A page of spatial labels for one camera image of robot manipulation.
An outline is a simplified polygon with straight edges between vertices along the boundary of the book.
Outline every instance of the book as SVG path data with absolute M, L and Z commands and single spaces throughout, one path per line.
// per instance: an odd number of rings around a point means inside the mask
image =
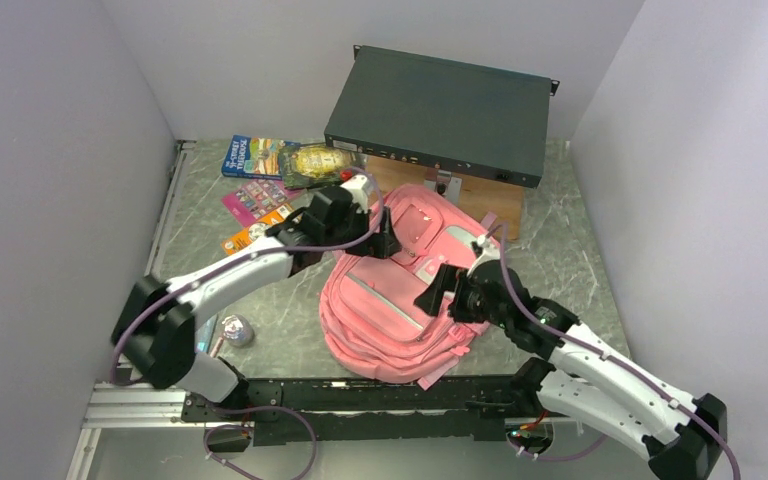
M 226 177 L 270 178 L 281 180 L 278 150 L 298 145 L 277 138 L 258 138 L 234 135 L 222 162 L 222 175 Z
M 275 210 L 258 218 L 256 222 L 243 228 L 222 242 L 222 249 L 225 250 L 225 253 L 228 255 L 233 255 L 239 252 L 254 243 L 258 238 L 262 237 L 269 227 L 286 220 L 292 212 L 293 207 L 289 203 L 279 205 Z
M 347 167 L 363 168 L 366 157 L 325 144 L 287 145 L 278 150 L 281 179 L 288 190 L 318 188 L 342 182 Z
M 204 325 L 196 330 L 196 350 L 207 353 L 210 346 L 210 340 L 213 338 L 213 331 L 216 327 L 216 315 L 207 319 Z
M 259 178 L 243 182 L 240 188 L 222 197 L 222 204 L 240 225 L 248 227 L 302 193 L 288 191 L 280 180 Z

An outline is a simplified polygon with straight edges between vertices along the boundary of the wire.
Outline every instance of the wire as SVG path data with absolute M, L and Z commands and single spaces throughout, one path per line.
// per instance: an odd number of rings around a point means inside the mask
M 375 181 L 375 177 L 370 175 L 369 173 L 363 171 L 360 168 L 357 167 L 349 167 L 350 170 L 359 173 L 361 175 L 365 175 L 367 178 L 369 178 L 370 183 L 372 183 L 372 188 L 375 191 L 376 195 L 376 201 L 379 204 L 383 204 L 383 197 L 381 196 L 381 189 L 378 187 L 378 182 Z M 328 247 L 316 247 L 316 246 L 300 246 L 300 247 L 276 247 L 276 248 L 266 248 L 263 250 L 259 250 L 256 252 L 248 252 L 244 255 L 241 255 L 240 257 L 234 259 L 233 261 L 230 261 L 224 265 L 219 266 L 218 268 L 211 270 L 209 272 L 206 272 L 202 276 L 196 278 L 192 282 L 186 283 L 182 285 L 181 287 L 167 293 L 162 298 L 160 298 L 158 301 L 151 304 L 148 308 L 142 311 L 139 315 L 137 315 L 137 318 L 134 319 L 133 322 L 128 326 L 128 328 L 125 329 L 124 332 L 122 332 L 122 335 L 119 337 L 119 341 L 116 342 L 116 346 L 113 348 L 113 365 L 110 367 L 110 383 L 117 385 L 117 386 L 128 386 L 128 385 L 134 385 L 136 383 L 139 383 L 142 381 L 142 377 L 134 379 L 134 380 L 127 380 L 124 383 L 117 383 L 116 382 L 116 368 L 118 367 L 119 363 L 119 357 L 122 355 L 122 352 L 125 350 L 125 344 L 128 342 L 128 339 L 131 338 L 131 335 L 140 327 L 140 325 L 143 324 L 143 322 L 146 321 L 149 317 L 154 314 L 160 307 L 167 304 L 168 302 L 172 301 L 173 299 L 191 292 L 199 287 L 204 282 L 210 281 L 213 278 L 218 277 L 219 275 L 222 275 L 228 270 L 231 270 L 233 268 L 236 268 L 242 263 L 248 262 L 249 260 L 260 257 L 263 255 L 272 255 L 274 253 L 296 253 L 296 252 L 330 252 L 334 250 L 346 250 L 351 247 L 354 247 L 355 245 L 359 245 L 360 243 L 367 240 L 369 237 L 371 237 L 376 230 L 378 230 L 379 225 L 381 224 L 381 217 L 384 209 L 379 208 L 376 212 L 375 217 L 372 220 L 372 224 L 369 227 L 369 230 L 358 237 L 355 240 L 352 240 L 351 242 L 346 242 L 342 245 L 334 245 L 334 246 L 328 246 Z
M 222 408 L 215 408 L 213 405 L 211 405 L 211 407 L 214 409 L 214 411 L 216 411 L 218 413 L 226 414 L 226 415 L 227 414 L 234 414 L 234 415 L 236 415 L 236 414 L 246 414 L 246 415 L 249 415 L 251 413 L 256 413 L 256 412 L 281 412 L 281 413 L 286 413 L 287 415 L 290 415 L 292 417 L 295 417 L 299 422 L 302 423 L 302 425 L 304 425 L 305 429 L 307 429 L 307 433 L 310 434 L 310 441 L 311 441 L 312 450 L 310 452 L 310 459 L 308 460 L 307 465 L 305 465 L 305 468 L 301 471 L 301 473 L 299 473 L 298 475 L 293 477 L 292 480 L 299 480 L 299 479 L 303 478 L 305 475 L 307 475 L 308 472 L 310 472 L 310 469 L 313 467 L 313 462 L 314 462 L 314 460 L 316 460 L 316 443 L 317 443 L 316 442 L 316 433 L 314 433 L 313 426 L 310 424 L 310 422 L 308 422 L 307 419 L 304 418 L 298 412 L 296 412 L 294 410 L 291 410 L 289 408 L 286 408 L 286 407 L 273 407 L 273 406 L 251 407 L 251 408 L 243 408 L 243 409 L 240 409 L 240 410 L 226 410 L 226 409 L 222 409 Z M 249 480 L 262 480 L 260 477 L 256 477 L 256 476 L 252 475 L 251 473 L 243 470 L 242 468 L 240 468 L 239 466 L 235 465 L 234 463 L 231 463 L 231 462 L 229 462 L 229 461 L 227 461 L 227 460 L 225 460 L 223 458 L 219 458 L 218 455 L 216 455 L 215 453 L 210 451 L 210 446 L 208 445 L 207 441 L 210 439 L 211 435 L 213 435 L 214 433 L 216 433 L 216 432 L 218 432 L 220 430 L 223 430 L 223 431 L 239 430 L 239 431 L 242 431 L 242 432 L 248 432 L 249 431 L 249 429 L 247 427 L 244 427 L 242 425 L 231 425 L 231 424 L 220 425 L 218 427 L 211 428 L 204 435 L 204 440 L 202 442 L 202 444 L 204 445 L 204 451 L 205 451 L 205 453 L 207 453 L 207 456 L 205 458 L 206 459 L 214 460 L 214 461 L 222 464 L 223 467 L 228 467 L 231 470 L 239 473 L 240 475 L 248 478 Z
M 508 224 L 507 224 L 507 222 L 505 222 L 505 223 L 502 224 L 502 238 L 500 240 L 500 242 L 501 242 L 501 249 L 500 249 L 501 250 L 501 254 L 499 255 L 499 260 L 500 260 L 501 267 L 502 267 L 502 278 L 505 281 L 505 287 L 507 287 L 508 293 L 510 294 L 511 299 L 514 301 L 514 304 L 517 306 L 517 308 L 519 308 L 519 310 L 523 313 L 523 315 L 525 315 L 526 318 L 528 318 L 531 321 L 531 323 L 537 325 L 538 327 L 542 328 L 544 331 L 549 332 L 552 335 L 554 335 L 556 337 L 559 337 L 560 339 L 562 339 L 564 341 L 567 341 L 567 342 L 570 342 L 570 343 L 574 343 L 574 344 L 576 344 L 576 345 L 578 345 L 578 346 L 580 346 L 582 348 L 590 350 L 591 352 L 593 352 L 594 354 L 598 355 L 599 357 L 606 358 L 607 361 L 610 361 L 610 362 L 614 363 L 615 365 L 621 367 L 623 370 L 625 370 L 628 373 L 632 374 L 635 378 L 637 378 L 638 380 L 643 382 L 647 387 L 652 389 L 655 393 L 657 393 L 662 399 L 666 400 L 667 402 L 672 402 L 673 400 L 676 400 L 676 399 L 672 398 L 670 396 L 670 394 L 668 394 L 664 389 L 662 389 L 660 386 L 658 386 L 658 384 L 656 384 L 655 382 L 650 380 L 646 375 L 640 373 L 636 368 L 632 367 L 627 362 L 625 362 L 625 361 L 623 361 L 623 360 L 621 360 L 621 359 L 619 359 L 619 358 L 617 358 L 617 357 L 615 357 L 613 355 L 606 355 L 605 352 L 601 348 L 596 347 L 595 345 L 591 345 L 591 344 L 585 342 L 584 340 L 581 340 L 581 339 L 578 339 L 576 337 L 573 337 L 572 335 L 567 335 L 566 333 L 558 330 L 557 328 L 554 328 L 554 327 L 551 327 L 549 325 L 540 323 L 540 320 L 533 313 L 529 312 L 528 309 L 525 307 L 525 305 L 523 305 L 522 301 L 519 299 L 519 295 L 517 295 L 517 293 L 516 293 L 516 289 L 514 288 L 513 282 L 511 281 L 511 276 L 508 273 L 507 261 L 505 259 L 506 255 L 504 254 L 504 252 L 505 252 L 505 240 L 506 240 L 507 236 L 508 236 Z M 700 427 L 702 427 L 702 429 L 705 430 L 705 432 L 708 435 L 710 435 L 711 438 L 713 438 L 715 442 L 717 442 L 717 444 L 720 446 L 720 448 L 722 448 L 723 453 L 725 453 L 726 457 L 728 457 L 729 464 L 731 465 L 731 470 L 732 470 L 732 475 L 733 475 L 734 480 L 740 480 L 740 466 L 737 463 L 737 457 L 735 457 L 734 452 L 732 451 L 731 447 L 729 447 L 728 443 L 722 437 L 722 435 L 717 433 L 717 431 L 714 430 L 714 428 L 711 427 L 711 425 L 709 425 L 708 422 L 706 422 L 699 415 L 697 415 L 696 412 L 691 411 L 689 408 L 687 408 L 686 406 L 682 405 L 681 403 L 678 404 L 677 408 L 678 408 L 678 410 L 681 413 L 687 415 L 691 420 L 693 420 Z M 590 447 L 588 447 L 587 449 L 585 449 L 581 453 L 576 454 L 576 455 L 572 455 L 570 457 L 565 457 L 565 458 L 571 458 L 571 459 L 577 460 L 578 458 L 581 458 L 581 456 L 579 456 L 579 455 L 583 454 L 584 452 L 587 452 L 587 454 L 589 454 L 590 452 L 592 452 L 593 450 L 598 448 L 598 446 L 601 445 L 602 442 L 604 442 L 604 441 L 605 441 L 604 438 L 600 438 L 593 445 L 591 445 Z
M 524 423 L 522 426 L 520 426 L 520 430 L 533 430 L 537 428 L 537 425 L 540 425 L 540 422 L 543 421 L 544 418 L 546 418 L 546 415 L 549 414 L 548 410 L 543 410 L 543 412 L 540 413 L 540 415 L 537 417 L 537 420 L 531 422 L 531 423 Z
M 492 238 L 496 234 L 496 231 L 502 228 L 502 224 L 494 225 L 493 228 L 487 231 L 487 238 Z

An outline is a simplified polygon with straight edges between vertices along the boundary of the table surface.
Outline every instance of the table surface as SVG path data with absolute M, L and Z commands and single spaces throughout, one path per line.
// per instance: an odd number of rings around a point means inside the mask
M 230 139 L 199 141 L 185 166 L 183 188 L 155 274 L 168 279 L 225 257 L 222 242 L 241 227 L 221 198 L 244 181 L 219 173 Z M 507 248 L 509 265 L 536 296 L 551 298 L 628 355 L 602 260 L 567 157 L 566 142 L 546 144 L 543 180 L 528 189 L 519 240 Z M 241 314 L 255 339 L 243 348 L 225 344 L 220 355 L 250 378 L 355 377 L 331 356 L 319 321 L 319 295 L 334 266 L 323 261 L 292 278 L 261 288 L 230 305 L 219 318 Z M 470 344 L 448 375 L 512 374 L 529 358 L 500 329 Z

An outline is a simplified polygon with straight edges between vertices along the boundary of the metal can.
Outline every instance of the metal can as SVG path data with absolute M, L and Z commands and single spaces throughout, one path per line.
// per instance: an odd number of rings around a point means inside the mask
M 242 315 L 228 315 L 222 320 L 222 338 L 232 347 L 242 347 L 254 339 L 254 328 Z

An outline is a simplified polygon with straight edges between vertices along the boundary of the black metal base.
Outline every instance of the black metal base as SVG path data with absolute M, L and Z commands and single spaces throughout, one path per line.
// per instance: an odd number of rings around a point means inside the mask
M 275 400 L 274 404 L 300 412 L 319 440 L 472 436 L 496 441 L 505 439 L 505 418 L 540 414 L 535 407 L 514 404 L 510 380 L 509 375 L 451 376 L 425 391 L 416 384 L 357 378 L 249 379 L 249 393 L 255 406 Z M 228 421 L 203 400 L 188 400 L 181 416 L 184 422 Z M 252 419 L 255 445 L 309 439 L 307 430 L 287 415 L 269 412 Z

